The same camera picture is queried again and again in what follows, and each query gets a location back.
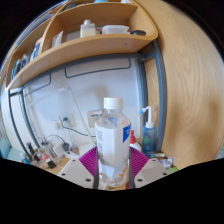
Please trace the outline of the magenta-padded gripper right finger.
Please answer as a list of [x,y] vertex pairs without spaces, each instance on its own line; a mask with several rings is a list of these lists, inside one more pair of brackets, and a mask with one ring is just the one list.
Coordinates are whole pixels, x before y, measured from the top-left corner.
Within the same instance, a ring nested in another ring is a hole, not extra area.
[[157,158],[148,158],[131,147],[129,154],[128,188],[135,189],[150,184],[168,175]]

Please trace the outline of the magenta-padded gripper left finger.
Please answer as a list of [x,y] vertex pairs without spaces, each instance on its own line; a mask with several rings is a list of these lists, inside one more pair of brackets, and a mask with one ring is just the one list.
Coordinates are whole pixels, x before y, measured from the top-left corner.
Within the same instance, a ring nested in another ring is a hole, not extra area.
[[58,176],[81,187],[97,189],[99,186],[97,148],[92,148],[79,159],[71,159]]

